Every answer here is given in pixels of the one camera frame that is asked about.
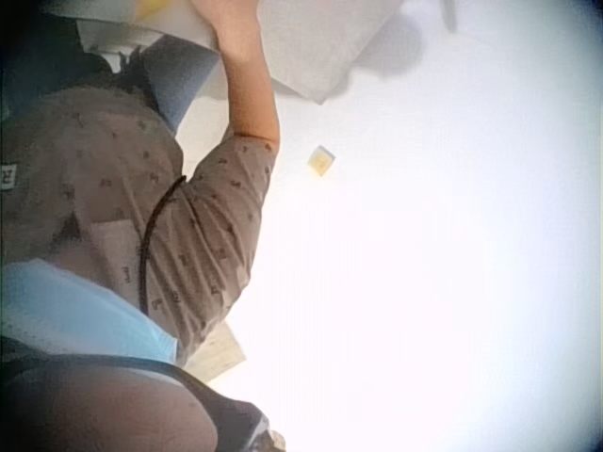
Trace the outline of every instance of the person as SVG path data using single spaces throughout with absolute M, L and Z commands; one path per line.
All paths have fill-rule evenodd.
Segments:
M 259 0 L 190 1 L 218 38 L 230 127 L 187 181 L 175 133 L 218 55 L 166 36 L 113 74 L 44 15 L 5 55 L 7 337 L 183 364 L 249 283 L 280 146 Z

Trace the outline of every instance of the hand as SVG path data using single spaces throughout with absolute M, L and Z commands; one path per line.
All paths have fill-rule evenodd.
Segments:
M 241 27 L 257 27 L 257 6 L 260 0 L 190 0 L 201 17 L 221 34 Z

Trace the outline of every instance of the paper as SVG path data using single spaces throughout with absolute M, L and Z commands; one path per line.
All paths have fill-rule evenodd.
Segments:
M 259 17 L 272 77 L 322 103 L 402 0 L 264 0 Z M 138 0 L 52 0 L 48 12 L 129 23 L 216 50 L 211 27 L 188 0 L 137 21 Z

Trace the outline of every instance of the black cord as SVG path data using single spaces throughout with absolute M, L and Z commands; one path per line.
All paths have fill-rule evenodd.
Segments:
M 140 244 L 140 259 L 139 259 L 139 307 L 143 314 L 149 315 L 149 300 L 147 294 L 147 261 L 149 260 L 149 248 L 151 246 L 151 236 L 155 230 L 157 219 L 170 200 L 174 191 L 187 179 L 186 176 L 179 177 L 174 182 L 165 195 L 159 200 L 144 231 L 142 243 Z

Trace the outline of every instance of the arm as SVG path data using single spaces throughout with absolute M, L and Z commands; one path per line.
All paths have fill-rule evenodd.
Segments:
M 256 16 L 259 0 L 192 1 L 218 35 L 234 134 L 278 149 L 280 127 Z

